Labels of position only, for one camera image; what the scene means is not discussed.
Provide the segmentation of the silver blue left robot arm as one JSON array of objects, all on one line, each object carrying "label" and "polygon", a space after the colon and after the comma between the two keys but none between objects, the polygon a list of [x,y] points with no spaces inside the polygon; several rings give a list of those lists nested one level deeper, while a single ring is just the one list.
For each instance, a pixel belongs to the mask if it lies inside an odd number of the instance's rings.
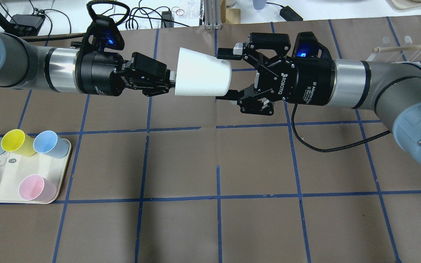
[{"label": "silver blue left robot arm", "polygon": [[35,46],[0,32],[0,87],[119,96],[125,89],[151,97],[175,87],[176,73],[139,52],[117,53],[124,39],[115,22],[99,15],[79,47]]}]

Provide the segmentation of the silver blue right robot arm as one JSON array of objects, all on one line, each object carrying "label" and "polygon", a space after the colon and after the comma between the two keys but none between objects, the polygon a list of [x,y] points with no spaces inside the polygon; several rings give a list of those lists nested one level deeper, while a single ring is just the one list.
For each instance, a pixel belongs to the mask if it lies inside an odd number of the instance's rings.
[{"label": "silver blue right robot arm", "polygon": [[350,145],[319,149],[334,152],[392,134],[421,163],[421,65],[333,59],[312,32],[297,35],[291,56],[287,34],[249,34],[247,42],[219,48],[217,58],[244,60],[256,70],[254,84],[229,90],[217,100],[236,103],[244,114],[273,115],[274,103],[373,111],[387,131]]}]

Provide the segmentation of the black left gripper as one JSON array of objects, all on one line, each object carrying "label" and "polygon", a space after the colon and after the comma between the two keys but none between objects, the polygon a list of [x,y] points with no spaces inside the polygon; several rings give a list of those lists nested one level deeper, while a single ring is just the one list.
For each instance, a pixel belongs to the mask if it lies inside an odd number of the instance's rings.
[{"label": "black left gripper", "polygon": [[94,20],[87,28],[75,62],[75,80],[84,94],[119,96],[125,89],[151,97],[175,88],[177,72],[139,52],[130,60],[118,54],[124,39],[113,20]]}]

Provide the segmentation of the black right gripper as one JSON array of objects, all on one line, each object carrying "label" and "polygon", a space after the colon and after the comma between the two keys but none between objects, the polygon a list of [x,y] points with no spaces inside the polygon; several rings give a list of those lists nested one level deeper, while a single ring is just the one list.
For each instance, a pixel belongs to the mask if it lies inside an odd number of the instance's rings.
[{"label": "black right gripper", "polygon": [[298,33],[292,55],[287,34],[250,33],[242,47],[217,49],[216,58],[252,65],[253,85],[229,90],[216,100],[238,103],[244,114],[273,115],[274,103],[325,106],[334,91],[335,65],[329,50],[313,32]]}]

